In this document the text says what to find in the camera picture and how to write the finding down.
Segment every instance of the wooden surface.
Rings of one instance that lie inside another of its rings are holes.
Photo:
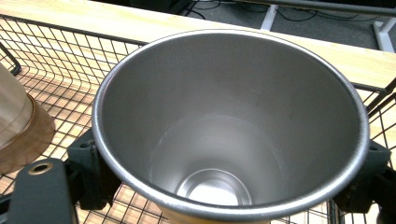
[[[2,0],[0,14],[146,42],[167,35],[201,29],[242,29],[262,32],[218,22],[82,0]],[[262,33],[287,39],[314,51],[337,67],[352,82],[383,87],[395,77],[396,54],[394,53],[291,35]]]

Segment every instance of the black bracket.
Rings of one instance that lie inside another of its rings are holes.
[[[366,161],[354,180],[333,199],[347,213],[367,213],[373,201],[380,216],[396,223],[396,172],[387,166],[390,151],[371,141]]]
[[[12,194],[0,198],[0,218],[8,224],[74,224],[77,202],[85,210],[111,205],[121,182],[100,156],[91,129],[67,152],[67,161],[45,159],[20,170]]]

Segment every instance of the wire rack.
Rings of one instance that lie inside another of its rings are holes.
[[[54,117],[56,134],[38,158],[67,159],[67,147],[91,127],[92,100],[100,83],[121,59],[146,43],[0,15],[0,62],[26,91]],[[384,88],[355,84],[366,105],[378,99],[371,114],[372,138],[396,146],[396,95]],[[0,175],[0,195],[12,192],[18,172]],[[170,223],[161,210],[122,184],[113,206],[85,211],[76,206],[80,223]],[[375,223],[378,206],[367,215],[344,214],[333,201],[271,223]]]

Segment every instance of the black cable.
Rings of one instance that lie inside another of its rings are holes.
[[[196,3],[206,3],[206,2],[217,2],[218,4],[213,6],[213,7],[195,7],[196,9],[199,10],[209,10],[209,9],[214,9],[216,7],[219,7],[221,5],[221,1],[220,0],[213,0],[213,1],[202,1],[202,0],[198,0],[198,1],[192,1],[192,2],[196,2]]]
[[[190,13],[192,12],[192,9],[195,7],[195,5],[197,5],[198,2],[192,2],[191,6],[189,9],[187,9],[186,14],[184,15],[185,17],[187,17],[188,15],[190,15]]]
[[[263,13],[263,12],[267,12],[268,11],[268,8],[266,8],[265,10],[253,10],[253,9],[250,9],[250,8],[246,7],[248,5],[248,3],[237,2],[236,4],[239,7],[241,7],[242,9],[244,9],[245,11],[248,11],[248,12]]]
[[[312,16],[310,16],[310,17],[308,17],[308,18],[305,18],[305,19],[301,19],[301,20],[295,20],[295,19],[291,19],[291,18],[288,18],[287,16],[283,15],[278,9],[276,10],[276,12],[277,12],[281,17],[283,17],[285,20],[287,20],[287,21],[309,21],[309,20],[311,20],[312,18],[314,18],[314,17],[316,17],[316,16],[318,15],[318,11],[315,10],[315,14],[313,14]]]
[[[325,16],[333,17],[333,18],[336,18],[336,19],[341,19],[341,20],[352,20],[352,19],[357,18],[359,16],[359,14],[355,14],[355,15],[349,16],[349,17],[342,17],[342,16],[336,16],[336,15],[332,15],[332,14],[329,14],[329,13],[325,13],[325,12],[322,12],[322,11],[319,11],[318,13],[322,14],[322,15],[325,15]]]
[[[200,16],[203,20],[206,20],[205,16],[202,15],[201,13],[199,13],[199,12],[197,12],[197,11],[194,11],[194,10],[192,10],[192,9],[190,10],[190,12],[193,12],[193,13],[197,14],[198,16]]]

